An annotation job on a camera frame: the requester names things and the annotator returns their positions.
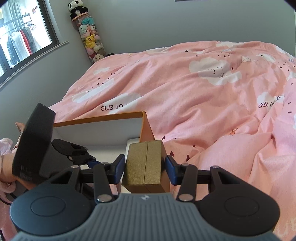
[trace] cloud pattern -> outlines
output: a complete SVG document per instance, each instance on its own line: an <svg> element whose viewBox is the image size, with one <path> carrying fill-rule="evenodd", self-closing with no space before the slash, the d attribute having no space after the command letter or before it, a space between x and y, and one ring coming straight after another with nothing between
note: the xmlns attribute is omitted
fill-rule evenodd
<svg viewBox="0 0 296 241"><path fill-rule="evenodd" d="M149 49L146 52L148 54L153 54L153 53L165 53L170 49L170 47L162 47L162 48L156 48L156 49Z"/></svg>
<svg viewBox="0 0 296 241"><path fill-rule="evenodd" d="M98 86L94 89L91 89L89 91L83 91L80 92L76 95L72 96L72 101L76 102L76 103L81 103L93 96L96 96L97 94L99 94L100 92L102 92L104 89L108 88L109 86L111 86L114 83L114 78L110 79L108 82L104 83L101 86Z"/></svg>
<svg viewBox="0 0 296 241"><path fill-rule="evenodd" d="M227 46L228 48L241 46L244 43L233 43L233 42L219 42L216 44L216 47Z"/></svg>
<svg viewBox="0 0 296 241"><path fill-rule="evenodd" d="M294 56L292 56L288 52L282 50L279 46L276 46L276 50L279 51L280 53L283 53L283 54L287 55L290 59L292 59L292 60L294 59Z"/></svg>
<svg viewBox="0 0 296 241"><path fill-rule="evenodd" d="M287 77L287 81L289 80L289 79L293 79L293 78L296 78L296 73L295 72L290 72L290 75Z"/></svg>
<svg viewBox="0 0 296 241"><path fill-rule="evenodd" d="M267 107L268 110L273 106L274 103L283 103L284 95L272 97L268 92L263 92L257 98L257 104L259 108Z"/></svg>
<svg viewBox="0 0 296 241"><path fill-rule="evenodd" d="M295 125L293 125L293 127L296 130L296 114L294 115L294 122L295 122Z"/></svg>
<svg viewBox="0 0 296 241"><path fill-rule="evenodd" d="M271 55L266 54L266 53L260 53L257 56L264 58L268 62L274 63L276 61L276 59L274 57L272 57Z"/></svg>
<svg viewBox="0 0 296 241"><path fill-rule="evenodd" d="M124 93L100 105L104 115L134 111L141 99L138 93Z"/></svg>
<svg viewBox="0 0 296 241"><path fill-rule="evenodd" d="M227 61L214 58L192 61L189 70L191 73L198 73L199 78L207 79L212 85L225 85L227 82L234 83L242 79L241 72L231 72Z"/></svg>
<svg viewBox="0 0 296 241"><path fill-rule="evenodd" d="M99 69L97 69L97 70L94 70L94 71L93 71L93 74L96 75L96 74L99 74L99 73L101 73L101 72L107 72L109 69L110 69L110 67L99 68Z"/></svg>

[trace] gray ribbed plate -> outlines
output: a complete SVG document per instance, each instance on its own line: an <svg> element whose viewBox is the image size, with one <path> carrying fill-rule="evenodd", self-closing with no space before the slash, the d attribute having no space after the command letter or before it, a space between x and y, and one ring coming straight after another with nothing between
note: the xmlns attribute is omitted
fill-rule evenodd
<svg viewBox="0 0 296 241"><path fill-rule="evenodd" d="M235 237L213 228L192 203L175 201L171 194L121 194L98 204L77 229L55 237L20 232L13 241L279 241L272 232Z"/></svg>

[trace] hanger rack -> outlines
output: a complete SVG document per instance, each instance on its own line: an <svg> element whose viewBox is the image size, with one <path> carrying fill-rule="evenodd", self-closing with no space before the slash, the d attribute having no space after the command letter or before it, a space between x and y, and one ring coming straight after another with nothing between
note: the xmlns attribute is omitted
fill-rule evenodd
<svg viewBox="0 0 296 241"><path fill-rule="evenodd" d="M10 24L10 23L13 23L13 22L15 22L15 21L17 21L17 20L19 20L19 19L21 19L21 18L27 17L27 16L30 17L30 21L28 21L28 22L26 22L26 23L23 23L23 24L21 24L21 25L15 27L15 28L13 28L13 29L11 29L11 30L9 30L8 32L5 33L5 34L8 34L9 32L11 32L11 31L13 31L13 30L15 30L15 29L17 29L17 28L19 28L19 27L21 27L21 26L24 26L24 25L26 25L26 24L32 22L32 19L31 19L30 14L29 14L29 13L26 13L26 14L24 14L24 15L22 15L22 16L19 16L19 17L17 17L17 18L14 18L14 19L12 19L12 20L6 22L6 23L0 24L0 28L2 28L3 26L8 25L8 24Z"/></svg>

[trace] bed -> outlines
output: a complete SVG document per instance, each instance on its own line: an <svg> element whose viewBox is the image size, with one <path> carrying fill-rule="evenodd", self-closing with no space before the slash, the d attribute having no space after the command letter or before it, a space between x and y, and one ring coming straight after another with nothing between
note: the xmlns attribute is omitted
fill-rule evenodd
<svg viewBox="0 0 296 241"><path fill-rule="evenodd" d="M146 111L178 163L213 165L273 197L296 233L296 59L263 42L191 42L109 56L51 107L56 122ZM178 190L171 187L176 195ZM197 199L207 194L198 185Z"/></svg>

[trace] gold box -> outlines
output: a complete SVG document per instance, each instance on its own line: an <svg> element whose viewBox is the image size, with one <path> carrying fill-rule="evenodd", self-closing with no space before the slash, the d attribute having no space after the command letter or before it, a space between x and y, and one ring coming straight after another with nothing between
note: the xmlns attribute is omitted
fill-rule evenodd
<svg viewBox="0 0 296 241"><path fill-rule="evenodd" d="M131 144L122 185L131 193L170 191L165 171L166 151L161 140Z"/></svg>

